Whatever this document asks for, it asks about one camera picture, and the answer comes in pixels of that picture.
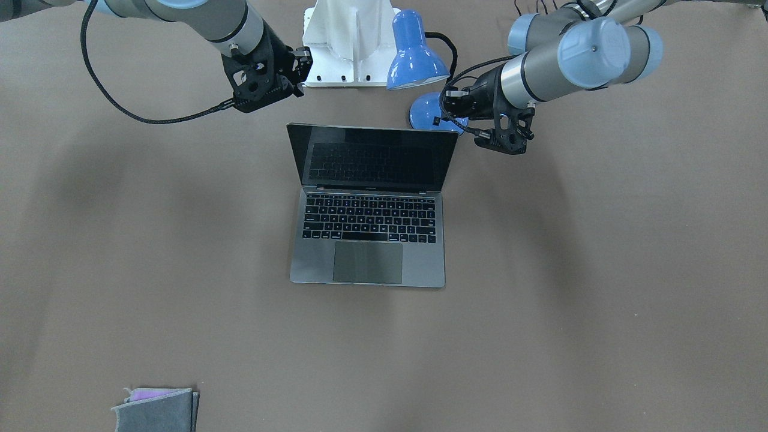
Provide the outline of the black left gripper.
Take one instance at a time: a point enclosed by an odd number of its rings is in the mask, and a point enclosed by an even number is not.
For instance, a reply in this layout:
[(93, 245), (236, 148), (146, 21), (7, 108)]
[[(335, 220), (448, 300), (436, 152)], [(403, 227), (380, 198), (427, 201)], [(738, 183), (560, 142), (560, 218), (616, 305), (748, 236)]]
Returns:
[(441, 116), (443, 118), (494, 119), (496, 90), (502, 66), (497, 66), (481, 74), (469, 86), (458, 89), (447, 86), (440, 95)]

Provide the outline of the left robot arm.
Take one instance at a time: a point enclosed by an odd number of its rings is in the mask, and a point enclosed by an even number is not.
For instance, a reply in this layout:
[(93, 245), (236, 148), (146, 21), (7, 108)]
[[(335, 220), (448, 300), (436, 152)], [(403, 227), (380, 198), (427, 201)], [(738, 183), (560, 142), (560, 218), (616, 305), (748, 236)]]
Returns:
[(547, 16), (524, 14), (508, 33), (510, 59), (474, 84), (449, 85), (442, 118), (513, 118), (577, 91), (636, 82), (661, 64), (661, 36), (633, 24), (664, 1), (578, 1)]

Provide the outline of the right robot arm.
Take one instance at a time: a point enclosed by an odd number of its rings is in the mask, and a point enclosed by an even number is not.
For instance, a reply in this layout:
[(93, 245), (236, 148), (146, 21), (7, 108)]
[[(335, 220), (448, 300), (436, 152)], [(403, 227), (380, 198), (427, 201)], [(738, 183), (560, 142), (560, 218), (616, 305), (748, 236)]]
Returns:
[(268, 106), (302, 97), (312, 65), (307, 47), (287, 46), (248, 1), (88, 1), (112, 17), (184, 23), (220, 52), (239, 101)]

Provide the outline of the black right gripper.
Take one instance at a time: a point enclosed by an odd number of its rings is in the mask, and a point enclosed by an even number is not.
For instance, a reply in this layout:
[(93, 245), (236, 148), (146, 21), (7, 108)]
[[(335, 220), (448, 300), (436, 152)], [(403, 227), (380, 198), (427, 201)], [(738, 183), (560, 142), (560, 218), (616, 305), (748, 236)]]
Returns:
[(262, 39), (255, 48), (255, 97), (304, 96), (305, 80), (312, 65), (310, 47), (293, 50), (265, 24)]

